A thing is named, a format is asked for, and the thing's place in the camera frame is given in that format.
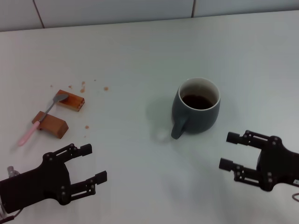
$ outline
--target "table surface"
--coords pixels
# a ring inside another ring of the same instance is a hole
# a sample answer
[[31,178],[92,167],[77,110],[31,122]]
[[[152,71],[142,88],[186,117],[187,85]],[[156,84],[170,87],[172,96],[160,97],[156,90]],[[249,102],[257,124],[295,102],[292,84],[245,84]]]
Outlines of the table surface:
[[[266,193],[218,165],[256,166],[260,151],[226,143],[229,131],[277,135],[299,153],[298,20],[291,11],[0,33],[0,180],[7,166],[26,172],[70,143],[93,146],[66,163],[72,183],[108,173],[96,195],[44,200],[14,223],[297,223],[298,188]],[[191,77],[218,85],[220,113],[210,130],[173,140],[172,101]],[[36,132],[15,147],[59,89],[86,101],[80,112],[50,111],[67,122],[65,136]]]

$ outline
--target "gray mug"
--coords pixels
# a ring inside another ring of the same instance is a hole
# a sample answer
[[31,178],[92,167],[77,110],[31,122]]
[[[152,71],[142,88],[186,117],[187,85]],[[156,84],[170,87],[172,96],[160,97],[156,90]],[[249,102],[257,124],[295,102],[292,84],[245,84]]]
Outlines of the gray mug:
[[[194,109],[183,98],[199,96],[208,100],[209,108]],[[220,108],[220,91],[218,87],[205,78],[190,78],[179,87],[172,105],[174,126],[171,136],[178,139],[183,132],[201,133],[213,126]]]

